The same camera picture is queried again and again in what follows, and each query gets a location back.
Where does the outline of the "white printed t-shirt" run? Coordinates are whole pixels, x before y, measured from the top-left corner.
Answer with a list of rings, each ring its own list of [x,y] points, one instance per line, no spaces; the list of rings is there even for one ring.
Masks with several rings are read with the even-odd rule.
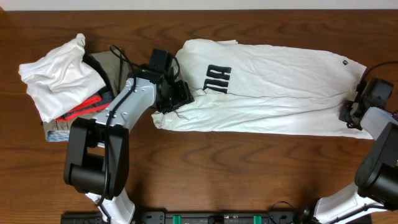
[[[369,139],[339,120],[365,66],[324,50],[192,39],[177,52],[194,101],[152,115],[171,131],[234,131]]]

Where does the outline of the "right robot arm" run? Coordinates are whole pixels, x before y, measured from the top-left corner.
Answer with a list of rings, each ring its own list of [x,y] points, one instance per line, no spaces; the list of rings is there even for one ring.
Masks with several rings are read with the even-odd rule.
[[[374,145],[358,167],[354,182],[317,200],[303,223],[371,223],[372,213],[397,210],[397,115],[385,110],[393,88],[379,78],[361,81],[355,99],[343,103],[340,121],[369,133]]]

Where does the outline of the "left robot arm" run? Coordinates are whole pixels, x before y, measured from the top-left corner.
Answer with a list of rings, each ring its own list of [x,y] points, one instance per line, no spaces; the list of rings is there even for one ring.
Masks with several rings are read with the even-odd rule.
[[[167,114],[194,101],[170,52],[154,49],[149,63],[135,65],[119,47],[109,49],[130,68],[126,84],[102,112],[74,120],[63,175],[65,183],[91,199],[98,212],[67,212],[61,223],[132,223],[136,206],[125,189],[131,129],[152,105]]]

